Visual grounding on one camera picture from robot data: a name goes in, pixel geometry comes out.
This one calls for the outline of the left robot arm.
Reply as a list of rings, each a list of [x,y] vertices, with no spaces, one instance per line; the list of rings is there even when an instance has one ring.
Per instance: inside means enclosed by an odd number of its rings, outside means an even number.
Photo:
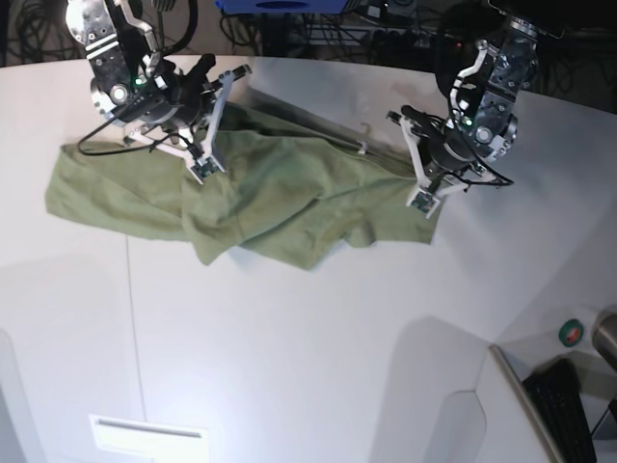
[[[449,177],[468,186],[512,185],[490,165],[516,140],[514,107],[539,70],[540,37],[560,37],[564,27],[547,1],[463,1],[443,13],[434,73],[447,115],[401,109],[430,182]]]

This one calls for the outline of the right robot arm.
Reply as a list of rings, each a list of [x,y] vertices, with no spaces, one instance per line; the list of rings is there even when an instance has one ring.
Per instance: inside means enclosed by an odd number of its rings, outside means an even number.
[[[168,58],[190,43],[198,22],[198,3],[190,1],[182,37],[166,43],[163,22],[146,21],[140,1],[69,1],[66,25],[94,73],[91,95],[97,112],[119,126],[197,131],[222,88],[207,77],[216,58],[204,54],[187,72]]]

